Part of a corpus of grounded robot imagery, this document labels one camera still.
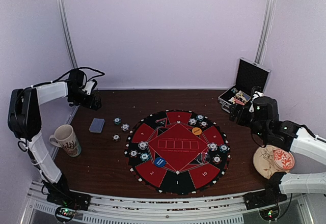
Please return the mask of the clear round dealer button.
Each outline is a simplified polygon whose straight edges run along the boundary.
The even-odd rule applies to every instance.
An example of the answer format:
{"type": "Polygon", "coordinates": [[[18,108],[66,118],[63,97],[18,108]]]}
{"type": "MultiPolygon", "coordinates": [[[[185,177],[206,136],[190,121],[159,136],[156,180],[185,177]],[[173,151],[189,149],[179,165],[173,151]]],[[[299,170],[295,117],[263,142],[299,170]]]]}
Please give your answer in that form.
{"type": "Polygon", "coordinates": [[[207,152],[201,152],[201,153],[199,153],[197,155],[197,157],[196,157],[196,161],[199,164],[202,164],[202,165],[205,165],[205,164],[210,163],[210,155],[209,155],[209,153],[207,153],[207,152]]]}

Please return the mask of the orange big blind button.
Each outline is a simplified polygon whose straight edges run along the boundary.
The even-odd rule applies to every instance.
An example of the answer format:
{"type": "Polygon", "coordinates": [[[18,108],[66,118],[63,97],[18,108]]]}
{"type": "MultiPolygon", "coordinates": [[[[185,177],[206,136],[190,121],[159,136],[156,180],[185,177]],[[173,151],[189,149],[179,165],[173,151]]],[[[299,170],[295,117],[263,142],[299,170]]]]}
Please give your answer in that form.
{"type": "Polygon", "coordinates": [[[194,128],[192,129],[192,133],[193,133],[194,135],[201,135],[201,134],[202,134],[202,129],[199,128],[199,127],[194,127],[194,128]]]}

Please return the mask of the green chips stack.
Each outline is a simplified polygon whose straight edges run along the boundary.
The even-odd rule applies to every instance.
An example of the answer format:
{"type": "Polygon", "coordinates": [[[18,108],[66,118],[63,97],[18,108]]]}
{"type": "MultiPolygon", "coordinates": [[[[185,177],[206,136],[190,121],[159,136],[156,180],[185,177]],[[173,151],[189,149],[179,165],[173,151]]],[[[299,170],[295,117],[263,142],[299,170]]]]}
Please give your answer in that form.
{"type": "Polygon", "coordinates": [[[204,116],[203,115],[197,115],[196,120],[197,120],[197,122],[202,122],[204,120],[204,116]]]}
{"type": "Polygon", "coordinates": [[[222,144],[222,145],[219,146],[219,150],[220,150],[220,152],[222,152],[222,153],[226,153],[226,152],[228,152],[229,148],[228,148],[227,145],[222,144]]]}

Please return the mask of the black triangular all-in marker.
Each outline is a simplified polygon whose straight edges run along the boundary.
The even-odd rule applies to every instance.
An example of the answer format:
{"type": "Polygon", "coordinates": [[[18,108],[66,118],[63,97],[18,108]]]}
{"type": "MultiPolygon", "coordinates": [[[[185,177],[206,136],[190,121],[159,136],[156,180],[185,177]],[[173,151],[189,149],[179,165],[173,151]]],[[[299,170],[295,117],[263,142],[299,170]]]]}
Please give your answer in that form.
{"type": "Polygon", "coordinates": [[[159,119],[155,121],[156,124],[158,124],[159,126],[163,126],[166,127],[168,119],[167,118],[163,118],[163,119],[159,119]]]}

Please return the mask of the green poker chip stack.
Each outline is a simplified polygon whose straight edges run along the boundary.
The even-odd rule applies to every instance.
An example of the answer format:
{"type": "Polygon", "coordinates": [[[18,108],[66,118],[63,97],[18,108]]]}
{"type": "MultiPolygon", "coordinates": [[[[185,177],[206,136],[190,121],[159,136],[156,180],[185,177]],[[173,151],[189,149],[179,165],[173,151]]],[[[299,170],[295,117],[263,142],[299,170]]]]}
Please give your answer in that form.
{"type": "Polygon", "coordinates": [[[115,125],[120,125],[121,122],[122,122],[121,118],[119,118],[119,117],[114,118],[114,124],[115,125]]]}

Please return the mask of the blue cream poker chip stack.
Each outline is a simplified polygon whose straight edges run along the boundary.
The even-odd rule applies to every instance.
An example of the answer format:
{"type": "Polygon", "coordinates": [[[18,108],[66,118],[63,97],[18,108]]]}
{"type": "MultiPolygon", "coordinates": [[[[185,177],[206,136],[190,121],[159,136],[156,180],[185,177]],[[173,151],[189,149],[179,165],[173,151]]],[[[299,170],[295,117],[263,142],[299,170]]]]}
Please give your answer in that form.
{"type": "Polygon", "coordinates": [[[130,128],[130,125],[127,123],[121,125],[121,130],[124,132],[128,131],[129,128],[130,128]]]}

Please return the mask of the blue small blind button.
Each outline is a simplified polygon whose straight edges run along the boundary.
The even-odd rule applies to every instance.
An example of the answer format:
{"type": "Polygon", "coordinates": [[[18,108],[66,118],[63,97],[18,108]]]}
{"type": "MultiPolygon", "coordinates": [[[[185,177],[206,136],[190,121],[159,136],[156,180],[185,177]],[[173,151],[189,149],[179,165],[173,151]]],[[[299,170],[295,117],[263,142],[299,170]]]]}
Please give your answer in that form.
{"type": "Polygon", "coordinates": [[[164,167],[166,165],[166,160],[162,157],[155,158],[154,165],[156,167],[164,167]]]}

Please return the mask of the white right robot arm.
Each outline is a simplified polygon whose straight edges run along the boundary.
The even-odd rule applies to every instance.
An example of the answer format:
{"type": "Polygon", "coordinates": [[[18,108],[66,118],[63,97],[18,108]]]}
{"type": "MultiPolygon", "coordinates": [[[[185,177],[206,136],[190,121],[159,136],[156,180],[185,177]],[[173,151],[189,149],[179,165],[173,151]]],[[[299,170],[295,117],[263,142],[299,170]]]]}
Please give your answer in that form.
{"type": "MultiPolygon", "coordinates": [[[[305,155],[325,164],[325,139],[314,134],[306,125],[286,120],[280,121],[276,99],[262,96],[251,102],[229,107],[230,120],[249,127],[251,134],[262,139],[264,146],[276,146],[286,152],[305,155]]],[[[325,173],[272,174],[261,200],[272,204],[281,194],[325,193],[325,173]]]]}

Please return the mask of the red black poker chip stack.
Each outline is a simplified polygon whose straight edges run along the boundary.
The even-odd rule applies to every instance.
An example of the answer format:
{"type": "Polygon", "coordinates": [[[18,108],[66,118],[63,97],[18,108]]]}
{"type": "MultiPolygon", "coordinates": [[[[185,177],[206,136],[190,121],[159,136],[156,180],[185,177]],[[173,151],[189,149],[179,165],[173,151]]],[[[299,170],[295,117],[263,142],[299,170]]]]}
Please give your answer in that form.
{"type": "Polygon", "coordinates": [[[118,134],[113,135],[112,140],[113,141],[119,141],[120,140],[120,135],[118,135],[118,134]]]}

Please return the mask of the red black chips stack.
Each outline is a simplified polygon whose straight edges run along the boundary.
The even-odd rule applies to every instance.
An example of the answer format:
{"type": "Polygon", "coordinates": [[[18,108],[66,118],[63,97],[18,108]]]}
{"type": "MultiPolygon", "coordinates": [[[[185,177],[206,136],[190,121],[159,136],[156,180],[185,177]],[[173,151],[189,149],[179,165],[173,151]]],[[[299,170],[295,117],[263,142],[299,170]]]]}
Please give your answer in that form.
{"type": "Polygon", "coordinates": [[[222,158],[219,155],[215,155],[212,161],[214,164],[220,164],[222,162],[222,158]]]}
{"type": "Polygon", "coordinates": [[[206,128],[207,127],[207,122],[205,122],[205,121],[201,121],[200,123],[199,123],[199,126],[201,127],[201,128],[206,128]]]}

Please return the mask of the blue cream chips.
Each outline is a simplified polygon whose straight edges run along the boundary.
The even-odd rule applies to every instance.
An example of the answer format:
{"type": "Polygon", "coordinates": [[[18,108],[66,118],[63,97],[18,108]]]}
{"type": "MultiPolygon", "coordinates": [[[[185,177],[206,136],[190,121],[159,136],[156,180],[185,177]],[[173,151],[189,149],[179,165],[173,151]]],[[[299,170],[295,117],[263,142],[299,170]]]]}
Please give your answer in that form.
{"type": "Polygon", "coordinates": [[[140,143],[138,143],[138,148],[141,151],[145,151],[148,148],[148,142],[147,141],[141,141],[140,143]]]}

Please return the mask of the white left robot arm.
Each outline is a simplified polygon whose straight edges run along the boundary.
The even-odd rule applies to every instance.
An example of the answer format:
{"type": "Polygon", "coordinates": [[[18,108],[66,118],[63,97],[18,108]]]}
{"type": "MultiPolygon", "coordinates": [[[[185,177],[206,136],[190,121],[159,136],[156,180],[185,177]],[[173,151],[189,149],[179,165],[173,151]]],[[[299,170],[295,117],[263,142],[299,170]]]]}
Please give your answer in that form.
{"type": "Polygon", "coordinates": [[[83,67],[75,68],[53,81],[14,89],[11,93],[8,127],[18,139],[20,150],[28,153],[49,194],[63,206],[70,205],[74,196],[66,177],[56,166],[45,146],[39,107],[59,98],[67,98],[70,106],[100,109],[101,99],[93,91],[97,86],[96,78],[104,76],[105,73],[99,70],[96,73],[88,78],[83,67]]]}

